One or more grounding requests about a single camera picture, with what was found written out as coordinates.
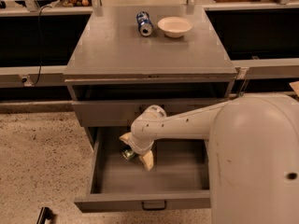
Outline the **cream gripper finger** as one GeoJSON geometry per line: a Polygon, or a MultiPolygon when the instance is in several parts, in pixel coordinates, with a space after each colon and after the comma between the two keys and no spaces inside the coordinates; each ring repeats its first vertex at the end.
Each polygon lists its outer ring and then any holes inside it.
{"type": "Polygon", "coordinates": [[[151,150],[144,155],[140,155],[139,159],[141,160],[141,162],[143,163],[147,171],[150,171],[152,169],[154,162],[153,162],[153,153],[151,150]]]}
{"type": "Polygon", "coordinates": [[[120,137],[120,140],[126,144],[126,145],[131,145],[132,144],[132,139],[131,139],[131,133],[125,133],[120,137]]]}

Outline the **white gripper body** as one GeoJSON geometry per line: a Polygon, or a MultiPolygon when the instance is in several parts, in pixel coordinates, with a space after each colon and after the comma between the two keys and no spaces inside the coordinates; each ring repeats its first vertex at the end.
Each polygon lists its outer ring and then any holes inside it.
{"type": "Polygon", "coordinates": [[[138,155],[145,155],[149,151],[151,151],[152,145],[154,143],[153,140],[150,139],[139,139],[133,136],[132,134],[129,135],[128,138],[129,146],[138,155]]]}

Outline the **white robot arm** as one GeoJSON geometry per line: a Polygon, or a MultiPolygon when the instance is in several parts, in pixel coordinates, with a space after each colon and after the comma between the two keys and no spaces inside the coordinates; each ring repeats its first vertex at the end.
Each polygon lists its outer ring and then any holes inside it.
{"type": "Polygon", "coordinates": [[[299,224],[299,103],[247,94],[169,116],[149,106],[122,142],[153,166],[159,139],[207,142],[213,224],[299,224]]]}

